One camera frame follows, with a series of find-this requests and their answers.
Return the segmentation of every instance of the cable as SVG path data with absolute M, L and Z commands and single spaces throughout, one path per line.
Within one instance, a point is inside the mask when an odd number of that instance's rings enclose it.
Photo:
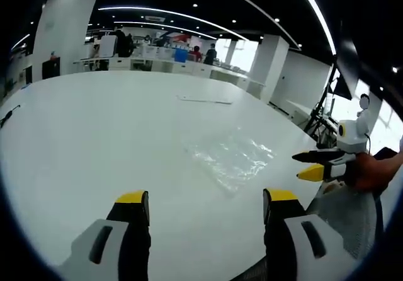
M 365 134 L 366 138 L 368 138 L 370 142 L 370 149 L 368 150 L 368 154 L 371 155 L 371 138 L 368 136 L 368 134 Z
M 17 108 L 21 108 L 21 106 L 20 105 L 16 106 L 15 108 L 13 108 L 9 112 L 7 112 L 6 116 L 4 116 L 2 119 L 0 119 L 0 129 L 3 127 L 3 125 L 6 123 L 6 121 L 9 120 L 11 116 L 13 116 L 13 112 Z

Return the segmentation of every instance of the curved light strip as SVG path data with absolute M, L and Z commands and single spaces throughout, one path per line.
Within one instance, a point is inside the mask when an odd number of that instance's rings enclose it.
M 213 40 L 217 39 L 215 37 L 211 37 L 210 35 L 200 33 L 200 32 L 197 32 L 197 31 L 193 31 L 193 30 L 189 30 L 189 29 L 185 29 L 185 28 L 180 28 L 180 27 L 175 27 L 175 26 L 168 26 L 168 25 L 164 25 L 164 24 L 144 23 L 142 21 L 114 21 L 114 23 L 115 24 L 141 24 L 141 25 L 153 25 L 153 26 L 167 27 L 167 28 L 173 28 L 173 29 L 178 29 L 178 30 L 183 30 L 183 31 L 196 33 L 196 34 L 203 35 L 205 37 L 211 38 Z
M 24 39 L 28 38 L 29 36 L 30 36 L 30 34 L 25 35 L 21 40 L 19 40 L 19 41 L 13 46 L 13 48 L 11 48 L 11 50 L 13 50 L 15 47 L 17 47 L 19 43 L 21 43 Z
M 327 37 L 327 41 L 329 42 L 330 45 L 330 49 L 332 50 L 332 54 L 335 55 L 336 54 L 336 48 L 334 46 L 334 42 L 333 42 L 333 38 L 332 35 L 330 33 L 329 27 L 327 26 L 327 23 L 325 21 L 325 17 L 323 17 L 323 14 L 321 12 L 321 10 L 319 9 L 317 3 L 315 2 L 315 0 L 308 0 L 310 6 L 312 7 L 312 9 L 315 11 L 316 17 L 318 18 L 318 20 L 320 21 L 323 31 L 325 31 L 326 37 Z
M 191 18 L 191 19 L 196 20 L 196 21 L 201 21 L 202 23 L 206 23 L 206 24 L 209 24 L 211 26 L 217 27 L 217 28 L 219 28 L 221 30 L 224 30 L 224 31 L 226 31 L 228 33 L 231 33 L 231 34 L 233 34 L 233 35 L 235 35 L 235 36 L 237 36 L 237 37 L 239 37 L 239 38 L 241 38 L 243 40 L 248 41 L 248 39 L 246 37 L 243 37 L 242 35 L 240 35 L 240 34 L 238 34 L 236 32 L 233 32 L 233 31 L 231 31 L 229 29 L 226 29 L 226 28 L 224 28 L 224 27 L 222 27 L 220 25 L 217 25 L 215 23 L 211 23 L 211 22 L 206 21 L 206 20 L 202 20 L 201 18 L 196 18 L 196 17 L 191 16 L 191 15 L 178 13 L 178 12 L 174 12 L 174 11 L 155 9 L 155 8 L 146 8 L 146 7 L 105 7 L 105 8 L 98 8 L 98 10 L 100 10 L 100 11 L 101 10 L 148 10 L 148 11 L 157 11 L 157 12 L 162 12 L 162 13 L 175 14 L 175 15 L 183 16 L 185 18 Z
M 245 2 L 249 3 L 250 5 L 252 5 L 253 7 L 255 7 L 257 10 L 259 10 L 261 13 L 263 13 L 265 15 L 265 17 L 267 17 L 269 20 L 271 20 L 282 32 L 284 32 L 284 34 L 286 36 L 288 36 L 288 38 L 295 44 L 296 46 L 296 50 L 301 51 L 302 49 L 298 46 L 298 43 L 291 37 L 291 35 L 285 31 L 285 29 L 275 21 L 274 18 L 272 18 L 265 10 L 263 10 L 262 8 L 260 8 L 258 5 L 256 5 L 254 2 L 252 2 L 251 0 L 244 0 Z

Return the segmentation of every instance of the white desk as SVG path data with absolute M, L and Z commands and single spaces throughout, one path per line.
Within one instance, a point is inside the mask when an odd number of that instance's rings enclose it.
M 211 69 L 211 71 L 216 71 L 216 72 L 220 72 L 220 73 L 223 73 L 223 74 L 226 74 L 226 75 L 235 76 L 235 77 L 239 77 L 239 78 L 242 78 L 242 79 L 248 79 L 248 80 L 252 81 L 245 74 L 237 73 L 237 72 L 227 70 L 227 69 L 217 67 L 217 66 L 209 66 L 209 65 L 205 65 L 203 63 L 192 62 L 192 61 L 188 61 L 188 60 L 186 62 L 176 62 L 174 60 L 157 59 L 157 58 L 151 59 L 151 58 L 146 58 L 146 57 L 95 57 L 95 58 L 92 58 L 92 59 L 77 60 L 77 61 L 74 62 L 74 64 L 80 65 L 80 64 L 84 64 L 86 62 L 94 62 L 94 61 L 97 61 L 97 60 L 110 60 L 110 59 L 130 60 L 131 62 L 133 62 L 135 60 L 138 60 L 138 61 L 141 61 L 141 60 L 147 61 L 147 60 L 149 60 L 149 61 L 152 61 L 152 62 L 168 63 L 168 64 L 170 64 L 171 69 L 175 65 L 187 65 L 187 66 L 189 66 L 191 68 L 190 72 L 192 72 L 194 66 L 202 66 L 202 67 L 206 67 L 206 68 Z
M 312 109 L 307 108 L 306 106 L 300 105 L 299 103 L 294 103 L 293 101 L 290 101 L 290 100 L 287 100 L 287 102 L 289 104 L 291 104 L 291 106 L 293 106 L 294 109 L 299 111 L 302 115 L 305 115 L 307 118 L 310 117 L 310 113 L 311 113 Z
M 231 105 L 177 95 L 230 98 Z M 86 72 L 36 82 L 0 131 L 4 186 L 22 229 L 52 265 L 105 218 L 121 194 L 149 191 L 150 280 L 230 280 L 265 255 L 263 188 L 293 190 L 306 208 L 319 183 L 292 154 L 314 147 L 285 117 L 238 87 L 156 72 Z M 185 141 L 235 131 L 274 158 L 235 194 L 191 159 Z

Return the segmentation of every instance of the clear plastic bag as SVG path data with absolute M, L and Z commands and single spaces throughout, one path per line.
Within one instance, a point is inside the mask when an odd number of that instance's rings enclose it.
M 245 136 L 240 128 L 189 143 L 186 149 L 230 193 L 251 181 L 275 157 L 270 149 Z

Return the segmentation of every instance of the white pillar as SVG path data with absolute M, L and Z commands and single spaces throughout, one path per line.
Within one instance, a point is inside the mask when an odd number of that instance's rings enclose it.
M 229 44 L 227 56 L 225 57 L 225 63 L 227 65 L 231 65 L 231 60 L 232 60 L 232 56 L 234 54 L 236 45 L 237 45 L 237 41 L 231 40 L 231 43 Z
M 276 35 L 265 35 L 250 72 L 254 81 L 265 84 L 260 99 L 269 103 L 287 57 L 289 44 Z
M 95 0 L 48 0 L 42 9 L 32 55 L 33 82 L 42 79 L 42 63 L 54 51 L 60 75 L 74 72 L 80 58 Z

